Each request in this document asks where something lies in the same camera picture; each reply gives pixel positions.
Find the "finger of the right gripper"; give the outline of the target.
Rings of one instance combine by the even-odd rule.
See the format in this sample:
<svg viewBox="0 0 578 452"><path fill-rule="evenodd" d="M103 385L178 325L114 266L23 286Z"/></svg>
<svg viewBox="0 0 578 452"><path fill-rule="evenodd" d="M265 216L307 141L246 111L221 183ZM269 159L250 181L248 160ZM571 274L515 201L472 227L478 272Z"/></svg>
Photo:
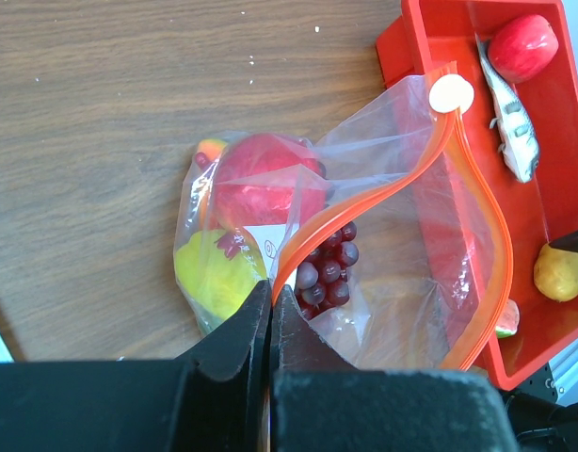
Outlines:
<svg viewBox="0 0 578 452"><path fill-rule="evenodd" d="M556 250L578 253L578 231L552 240L550 246Z"/></svg>

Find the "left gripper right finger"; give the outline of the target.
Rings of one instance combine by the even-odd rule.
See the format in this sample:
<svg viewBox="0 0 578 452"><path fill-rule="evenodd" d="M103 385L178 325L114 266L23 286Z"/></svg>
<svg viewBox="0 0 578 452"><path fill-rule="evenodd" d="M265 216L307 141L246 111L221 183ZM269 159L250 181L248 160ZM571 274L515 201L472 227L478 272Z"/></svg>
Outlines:
<svg viewBox="0 0 578 452"><path fill-rule="evenodd" d="M273 309L274 451L515 451L502 398L476 374L359 370L303 317L291 288Z"/></svg>

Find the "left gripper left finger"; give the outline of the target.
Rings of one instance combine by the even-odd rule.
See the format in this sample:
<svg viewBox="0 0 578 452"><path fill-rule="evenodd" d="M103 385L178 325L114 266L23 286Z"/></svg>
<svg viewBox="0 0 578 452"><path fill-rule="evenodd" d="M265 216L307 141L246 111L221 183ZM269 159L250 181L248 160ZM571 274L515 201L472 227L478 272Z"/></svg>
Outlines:
<svg viewBox="0 0 578 452"><path fill-rule="evenodd" d="M0 451L254 451L271 289L177 358L0 363Z"/></svg>

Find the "yellow lemon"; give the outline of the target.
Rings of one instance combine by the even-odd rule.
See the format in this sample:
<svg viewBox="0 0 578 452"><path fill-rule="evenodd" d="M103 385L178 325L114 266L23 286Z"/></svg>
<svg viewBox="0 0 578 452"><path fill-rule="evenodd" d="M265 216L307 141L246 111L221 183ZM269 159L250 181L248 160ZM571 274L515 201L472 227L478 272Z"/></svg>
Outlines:
<svg viewBox="0 0 578 452"><path fill-rule="evenodd" d="M545 244L534 265L534 284L548 299L567 302L578 296L578 253Z"/></svg>

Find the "yellow star fruit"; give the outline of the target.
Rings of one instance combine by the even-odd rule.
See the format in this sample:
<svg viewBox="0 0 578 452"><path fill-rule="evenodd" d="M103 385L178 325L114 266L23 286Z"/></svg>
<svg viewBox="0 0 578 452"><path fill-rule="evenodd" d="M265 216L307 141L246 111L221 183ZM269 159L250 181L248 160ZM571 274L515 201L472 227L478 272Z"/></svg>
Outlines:
<svg viewBox="0 0 578 452"><path fill-rule="evenodd" d="M217 246L222 230L198 231L174 253L174 270L203 333L234 315L255 285L267 278L261 253L243 246L231 259Z"/></svg>

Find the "purple grape bunch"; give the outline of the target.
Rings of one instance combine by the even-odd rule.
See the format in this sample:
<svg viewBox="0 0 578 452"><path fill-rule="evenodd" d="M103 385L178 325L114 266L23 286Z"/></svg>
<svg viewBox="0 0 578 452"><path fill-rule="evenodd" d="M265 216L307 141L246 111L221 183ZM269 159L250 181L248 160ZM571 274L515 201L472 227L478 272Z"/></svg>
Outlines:
<svg viewBox="0 0 578 452"><path fill-rule="evenodd" d="M357 233L356 224L348 222L297 267L294 294L307 320L349 302L350 270L360 258L354 242Z"/></svg>

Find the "clear zip top bag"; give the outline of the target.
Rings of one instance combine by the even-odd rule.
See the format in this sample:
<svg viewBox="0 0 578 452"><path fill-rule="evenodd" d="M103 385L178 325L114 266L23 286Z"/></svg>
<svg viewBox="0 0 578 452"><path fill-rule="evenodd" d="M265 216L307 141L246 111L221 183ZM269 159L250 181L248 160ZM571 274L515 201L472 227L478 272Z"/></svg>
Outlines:
<svg viewBox="0 0 578 452"><path fill-rule="evenodd" d="M349 302L305 320L363 369L466 370L493 335L511 287L513 252L502 211L474 161L464 114L472 84L455 63L409 75L318 141L307 140L329 183L324 208L300 225L226 229L210 201L219 161L185 176L174 253L198 231L222 230L233 258L261 253L274 295L295 289L297 267L353 221L360 258Z"/></svg>

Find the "red apple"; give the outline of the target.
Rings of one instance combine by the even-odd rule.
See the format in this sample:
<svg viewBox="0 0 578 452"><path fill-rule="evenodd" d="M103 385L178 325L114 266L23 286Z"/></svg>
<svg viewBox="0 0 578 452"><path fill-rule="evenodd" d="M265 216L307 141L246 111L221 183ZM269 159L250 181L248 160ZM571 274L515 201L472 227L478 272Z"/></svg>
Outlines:
<svg viewBox="0 0 578 452"><path fill-rule="evenodd" d="M529 14L510 21L492 37L488 58L507 82L518 84L544 70L558 48L550 23L541 15Z"/></svg>

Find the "red pomegranate fruit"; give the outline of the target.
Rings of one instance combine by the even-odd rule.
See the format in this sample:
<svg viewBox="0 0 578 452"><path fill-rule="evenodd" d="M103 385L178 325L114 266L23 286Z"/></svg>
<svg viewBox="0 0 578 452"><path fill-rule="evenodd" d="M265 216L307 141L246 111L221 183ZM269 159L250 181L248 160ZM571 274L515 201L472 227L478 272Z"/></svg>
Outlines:
<svg viewBox="0 0 578 452"><path fill-rule="evenodd" d="M303 138L276 134L245 137L226 151L214 173L210 201L226 229L304 224L326 203L329 183Z"/></svg>

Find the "orange peach fruit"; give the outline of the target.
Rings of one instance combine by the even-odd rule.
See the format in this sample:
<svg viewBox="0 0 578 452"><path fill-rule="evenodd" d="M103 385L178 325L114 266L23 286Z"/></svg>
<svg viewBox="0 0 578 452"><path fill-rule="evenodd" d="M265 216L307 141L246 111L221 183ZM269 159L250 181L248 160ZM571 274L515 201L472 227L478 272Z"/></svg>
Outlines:
<svg viewBox="0 0 578 452"><path fill-rule="evenodd" d="M201 169L209 167L212 163L218 161L226 146L227 142L218 138L201 140L194 155L195 163Z"/></svg>

